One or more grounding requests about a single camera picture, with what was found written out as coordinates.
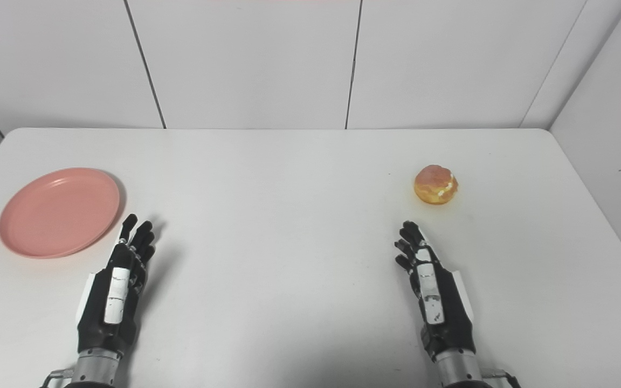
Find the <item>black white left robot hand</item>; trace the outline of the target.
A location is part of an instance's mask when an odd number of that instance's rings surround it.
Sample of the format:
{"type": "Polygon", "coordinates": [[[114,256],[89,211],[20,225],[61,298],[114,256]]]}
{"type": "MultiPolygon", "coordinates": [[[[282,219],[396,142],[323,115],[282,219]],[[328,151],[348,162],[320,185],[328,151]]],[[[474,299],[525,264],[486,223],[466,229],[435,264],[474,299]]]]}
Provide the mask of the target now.
{"type": "Polygon", "coordinates": [[[104,349],[124,356],[138,336],[136,310],[155,253],[150,221],[124,219],[105,268],[93,275],[77,322],[77,351],[104,349]]]}

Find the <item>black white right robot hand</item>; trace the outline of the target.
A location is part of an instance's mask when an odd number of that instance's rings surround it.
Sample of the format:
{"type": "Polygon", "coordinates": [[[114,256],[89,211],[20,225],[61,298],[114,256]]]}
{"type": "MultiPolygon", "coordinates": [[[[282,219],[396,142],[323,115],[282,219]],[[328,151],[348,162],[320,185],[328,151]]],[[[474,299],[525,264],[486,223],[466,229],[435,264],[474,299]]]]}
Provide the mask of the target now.
{"type": "Polygon", "coordinates": [[[431,359],[460,349],[476,352],[473,324],[464,308],[453,272],[446,270],[421,228],[405,221],[399,229],[395,262],[409,276],[412,292],[424,320],[421,339],[431,359]]]}

